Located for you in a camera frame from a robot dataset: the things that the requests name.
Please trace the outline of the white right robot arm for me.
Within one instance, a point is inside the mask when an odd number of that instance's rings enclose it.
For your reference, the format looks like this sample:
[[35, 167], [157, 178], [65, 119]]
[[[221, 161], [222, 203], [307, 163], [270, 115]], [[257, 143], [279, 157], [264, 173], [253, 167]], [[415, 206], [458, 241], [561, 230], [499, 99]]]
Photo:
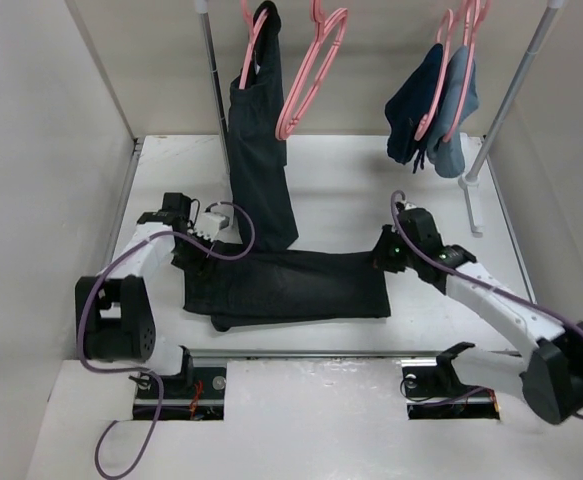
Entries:
[[412, 270], [440, 294], [468, 308], [513, 347], [513, 354], [459, 342], [436, 357], [433, 381], [444, 393], [463, 387], [514, 396], [558, 425], [583, 409], [583, 322], [525, 300], [494, 279], [477, 258], [442, 241], [432, 214], [406, 201], [391, 205], [371, 258], [375, 268]]

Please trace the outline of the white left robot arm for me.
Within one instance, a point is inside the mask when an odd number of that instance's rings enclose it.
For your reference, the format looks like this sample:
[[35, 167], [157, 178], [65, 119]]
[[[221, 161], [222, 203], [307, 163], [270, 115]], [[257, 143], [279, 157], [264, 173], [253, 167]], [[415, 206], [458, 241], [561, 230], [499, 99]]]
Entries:
[[117, 260], [77, 281], [77, 346], [88, 370], [105, 373], [97, 361], [128, 362], [126, 372], [160, 375], [160, 384], [172, 396], [184, 396], [194, 387], [190, 353], [158, 336], [147, 292], [148, 281], [166, 261], [175, 260], [181, 269], [203, 269], [210, 259], [207, 251], [229, 225], [226, 216], [210, 210], [193, 217], [192, 204], [181, 193], [166, 193], [159, 210], [140, 215]]

